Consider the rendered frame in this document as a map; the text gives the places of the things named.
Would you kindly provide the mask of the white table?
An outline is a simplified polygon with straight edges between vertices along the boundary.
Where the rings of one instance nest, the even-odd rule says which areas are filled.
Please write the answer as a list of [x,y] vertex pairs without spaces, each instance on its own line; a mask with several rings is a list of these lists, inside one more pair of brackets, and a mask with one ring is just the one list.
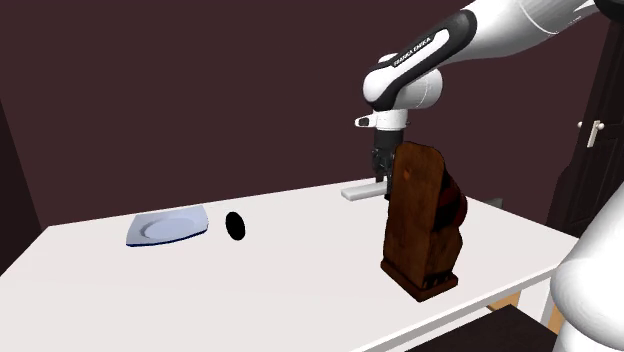
[[470,200],[458,285],[417,302],[380,267],[386,201],[341,190],[211,202],[206,233],[160,246],[127,246],[127,215],[51,226],[0,275],[0,352],[397,352],[521,290],[546,321],[572,236]]

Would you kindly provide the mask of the pale blue square plate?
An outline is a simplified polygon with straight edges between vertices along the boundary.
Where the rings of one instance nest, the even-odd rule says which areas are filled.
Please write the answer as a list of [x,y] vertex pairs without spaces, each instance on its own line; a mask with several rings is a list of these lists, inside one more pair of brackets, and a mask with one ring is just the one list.
[[178,242],[205,233],[208,226],[201,205],[139,214],[127,231],[126,245],[143,247]]

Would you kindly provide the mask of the black oval object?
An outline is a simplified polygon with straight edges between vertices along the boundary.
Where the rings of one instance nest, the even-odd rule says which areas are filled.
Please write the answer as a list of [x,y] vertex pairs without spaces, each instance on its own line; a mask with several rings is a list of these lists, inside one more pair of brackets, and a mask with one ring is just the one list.
[[229,236],[240,241],[246,236],[246,225],[243,218],[237,212],[229,212],[225,217],[225,226]]

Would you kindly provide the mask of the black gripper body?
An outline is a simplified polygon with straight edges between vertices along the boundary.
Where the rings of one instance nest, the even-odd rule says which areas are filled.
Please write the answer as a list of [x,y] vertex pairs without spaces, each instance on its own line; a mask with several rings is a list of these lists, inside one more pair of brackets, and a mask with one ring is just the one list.
[[374,131],[372,162],[374,165],[391,164],[398,145],[403,142],[404,130]]

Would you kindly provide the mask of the white flat slab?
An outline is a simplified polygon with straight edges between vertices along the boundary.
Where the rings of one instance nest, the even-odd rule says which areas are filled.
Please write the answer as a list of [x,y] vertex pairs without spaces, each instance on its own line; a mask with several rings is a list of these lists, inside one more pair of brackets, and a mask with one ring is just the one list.
[[384,196],[386,193],[386,182],[375,182],[366,185],[344,188],[341,190],[341,195],[349,201],[358,201],[377,196]]

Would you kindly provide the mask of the brown wooden knife block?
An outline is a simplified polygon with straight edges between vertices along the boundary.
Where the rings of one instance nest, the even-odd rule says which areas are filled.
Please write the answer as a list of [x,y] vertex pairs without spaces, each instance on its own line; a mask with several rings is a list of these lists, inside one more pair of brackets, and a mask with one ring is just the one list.
[[453,268],[467,198],[441,153],[405,142],[396,149],[382,270],[419,302],[458,284]]

